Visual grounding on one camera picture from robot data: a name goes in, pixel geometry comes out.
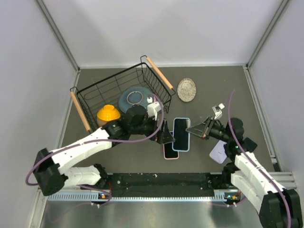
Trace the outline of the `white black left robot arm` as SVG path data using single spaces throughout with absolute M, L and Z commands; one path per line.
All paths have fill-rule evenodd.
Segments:
M 119 119 L 107 122 L 69 146 L 52 151 L 46 148 L 40 150 L 31 173 L 35 176 L 43 195 L 50 196 L 64 187 L 77 185 L 105 187 L 108 174 L 102 165 L 75 165 L 103 150 L 122 143 L 133 143 L 130 140 L 131 135 L 142 135 L 143 141 L 151 140 L 158 144 L 174 142 L 175 139 L 164 116 L 157 117 L 159 111 L 161 108 L 157 102 L 148 105 L 148 108 L 134 105 Z

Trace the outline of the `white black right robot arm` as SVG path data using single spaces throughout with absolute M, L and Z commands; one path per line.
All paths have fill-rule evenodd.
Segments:
M 258 162 L 253 151 L 257 144 L 244 138 L 243 122 L 230 118 L 227 125 L 209 116 L 204 122 L 187 128 L 204 140 L 210 137 L 223 141 L 231 160 L 222 172 L 222 183 L 236 187 L 255 207 L 264 228 L 302 228 L 304 226 L 300 197 L 296 190 L 278 183 Z

